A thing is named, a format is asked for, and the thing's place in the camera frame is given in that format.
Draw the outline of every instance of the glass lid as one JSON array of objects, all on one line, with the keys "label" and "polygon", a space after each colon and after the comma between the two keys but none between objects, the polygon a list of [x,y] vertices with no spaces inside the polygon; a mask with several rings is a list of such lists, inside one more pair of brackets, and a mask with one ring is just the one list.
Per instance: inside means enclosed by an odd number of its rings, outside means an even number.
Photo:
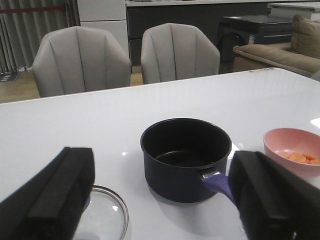
[{"label": "glass lid", "polygon": [[123,199],[109,188],[94,185],[73,240],[122,240],[128,223]]}]

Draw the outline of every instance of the pot handle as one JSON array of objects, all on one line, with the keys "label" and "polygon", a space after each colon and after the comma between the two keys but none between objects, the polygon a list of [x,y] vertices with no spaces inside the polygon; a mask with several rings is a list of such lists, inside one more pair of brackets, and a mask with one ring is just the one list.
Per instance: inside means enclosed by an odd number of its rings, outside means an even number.
[{"label": "pot handle", "polygon": [[229,184],[228,184],[228,177],[219,171],[214,171],[210,174],[203,174],[201,175],[203,184],[212,192],[214,193],[222,193],[226,195],[230,201],[236,205],[234,197],[231,193]]}]

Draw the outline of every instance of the curtain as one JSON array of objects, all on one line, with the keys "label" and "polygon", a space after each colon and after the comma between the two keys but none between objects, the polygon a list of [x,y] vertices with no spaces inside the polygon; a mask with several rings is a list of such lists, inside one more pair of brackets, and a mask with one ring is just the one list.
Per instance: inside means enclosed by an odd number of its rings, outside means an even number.
[{"label": "curtain", "polygon": [[0,0],[0,11],[2,73],[30,68],[45,34],[80,25],[77,0]]}]

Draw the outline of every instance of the saucepan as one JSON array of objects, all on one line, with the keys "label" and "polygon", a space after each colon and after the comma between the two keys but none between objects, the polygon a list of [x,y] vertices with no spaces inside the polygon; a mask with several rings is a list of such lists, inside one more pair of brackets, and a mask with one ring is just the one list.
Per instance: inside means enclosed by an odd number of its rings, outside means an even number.
[{"label": "saucepan", "polygon": [[148,127],[140,144],[145,179],[158,195],[195,203],[223,193],[234,203],[225,175],[232,142],[220,127],[200,119],[166,119]]}]

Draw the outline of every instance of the beige sofa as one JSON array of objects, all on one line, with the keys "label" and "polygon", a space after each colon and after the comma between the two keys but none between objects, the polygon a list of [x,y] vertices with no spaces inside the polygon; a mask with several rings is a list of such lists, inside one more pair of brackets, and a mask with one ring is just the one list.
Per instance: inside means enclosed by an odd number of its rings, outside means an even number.
[{"label": "beige sofa", "polygon": [[320,71],[320,20],[296,15],[292,21],[291,42],[235,46],[233,71],[277,67],[313,77]]}]

